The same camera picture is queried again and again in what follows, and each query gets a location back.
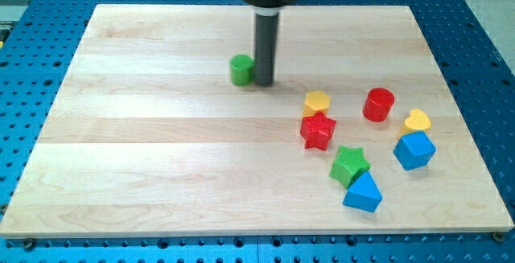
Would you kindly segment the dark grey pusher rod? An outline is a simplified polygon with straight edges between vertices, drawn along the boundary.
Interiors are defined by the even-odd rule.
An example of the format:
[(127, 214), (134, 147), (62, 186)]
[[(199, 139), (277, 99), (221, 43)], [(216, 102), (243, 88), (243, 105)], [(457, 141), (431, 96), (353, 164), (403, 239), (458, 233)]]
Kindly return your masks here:
[(274, 82), (279, 9), (255, 7), (254, 13), (254, 81), (270, 86)]

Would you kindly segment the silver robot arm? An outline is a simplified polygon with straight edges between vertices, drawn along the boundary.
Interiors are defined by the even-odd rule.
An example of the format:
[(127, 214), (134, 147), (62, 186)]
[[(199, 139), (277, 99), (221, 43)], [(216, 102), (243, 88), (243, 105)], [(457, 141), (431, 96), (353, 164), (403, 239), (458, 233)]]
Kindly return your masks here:
[(260, 86), (274, 83), (275, 55), (280, 11), (297, 0), (242, 0), (254, 12), (254, 82)]

